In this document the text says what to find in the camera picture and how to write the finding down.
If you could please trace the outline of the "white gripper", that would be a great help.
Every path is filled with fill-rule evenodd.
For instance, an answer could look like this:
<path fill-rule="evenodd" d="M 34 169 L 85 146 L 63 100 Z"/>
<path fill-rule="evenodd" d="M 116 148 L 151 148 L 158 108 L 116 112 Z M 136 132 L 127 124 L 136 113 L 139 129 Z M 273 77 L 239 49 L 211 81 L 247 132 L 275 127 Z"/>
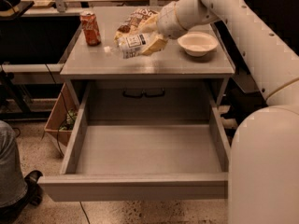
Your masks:
<path fill-rule="evenodd" d="M 184 26 L 183 15 L 186 12 L 186 4 L 177 1 L 171 2 L 164 6 L 159 15 L 150 16 L 137 31 L 142 33 L 152 33 L 158 30 L 158 33 L 153 33 L 149 37 L 149 42 L 141 50 L 141 54 L 150 56 L 152 53 L 161 51 L 165 48 L 168 38 L 177 39 L 187 33 L 188 29 Z"/>

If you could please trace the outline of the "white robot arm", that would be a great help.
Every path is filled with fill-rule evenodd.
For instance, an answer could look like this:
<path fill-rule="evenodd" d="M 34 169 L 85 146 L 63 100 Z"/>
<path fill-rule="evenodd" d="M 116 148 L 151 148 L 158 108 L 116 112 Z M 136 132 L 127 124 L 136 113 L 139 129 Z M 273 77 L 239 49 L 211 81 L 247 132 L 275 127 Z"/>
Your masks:
<path fill-rule="evenodd" d="M 266 106 L 230 146 L 229 224 L 299 224 L 299 57 L 244 0 L 178 0 L 151 30 L 171 39 L 222 21 Z"/>

